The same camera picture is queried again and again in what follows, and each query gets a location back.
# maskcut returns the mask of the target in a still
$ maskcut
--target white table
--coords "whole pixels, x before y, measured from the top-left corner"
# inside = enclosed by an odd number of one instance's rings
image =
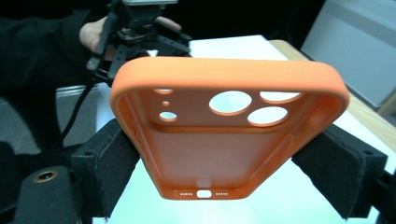
[[[206,58],[287,60],[260,35],[191,42],[191,55]],[[109,88],[99,86],[97,129],[114,118]],[[373,133],[345,112],[334,124],[389,155],[386,170],[393,173],[396,155]],[[373,208],[368,218],[343,220],[292,161],[287,161],[249,197],[235,201],[170,201],[155,189],[140,161],[107,223],[375,223]],[[95,218],[93,223],[106,223]]]

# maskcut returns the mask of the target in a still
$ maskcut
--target person's hand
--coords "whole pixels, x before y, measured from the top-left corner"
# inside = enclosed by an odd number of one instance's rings
[[[102,34],[103,25],[106,21],[107,17],[102,18],[99,21],[88,22],[84,24],[79,30],[79,41],[83,46],[85,46],[90,51],[95,51],[98,47],[100,36]],[[165,17],[158,17],[158,21],[162,21],[167,23],[168,25],[173,26],[174,28],[181,30],[181,26],[176,22],[169,20]]]

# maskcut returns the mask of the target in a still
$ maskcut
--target circular hole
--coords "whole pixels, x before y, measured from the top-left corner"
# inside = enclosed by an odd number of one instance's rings
[[[42,182],[47,182],[53,178],[55,178],[55,176],[58,174],[58,172],[56,170],[53,171],[45,171],[37,176],[35,176],[34,181],[36,183],[42,183]]]
[[[285,92],[285,91],[261,91],[260,97],[267,101],[286,101],[293,99],[300,95],[299,92]]]
[[[279,123],[286,115],[288,111],[285,108],[269,106],[253,111],[247,120],[255,126],[270,126]]]
[[[159,94],[169,94],[171,93],[173,90],[169,90],[169,89],[156,89],[156,92],[158,92]]]
[[[230,116],[242,112],[251,103],[251,97],[242,91],[225,91],[214,96],[210,108],[217,114]]]
[[[172,112],[162,112],[160,114],[160,119],[163,121],[166,121],[166,122],[175,121],[176,118],[177,118],[177,115]]]

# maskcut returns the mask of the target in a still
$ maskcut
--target black mount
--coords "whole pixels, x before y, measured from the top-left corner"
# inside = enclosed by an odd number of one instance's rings
[[[99,45],[87,63],[89,79],[111,87],[120,67],[147,50],[158,50],[158,56],[189,56],[191,37],[156,20],[163,9],[164,5],[127,6],[113,0]],[[108,65],[105,57],[111,47],[116,53]]]

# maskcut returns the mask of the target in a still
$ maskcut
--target silicone phone case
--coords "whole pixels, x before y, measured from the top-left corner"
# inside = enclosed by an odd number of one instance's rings
[[[126,63],[110,94],[157,190],[172,200],[247,197],[348,101],[324,63],[177,57]]]

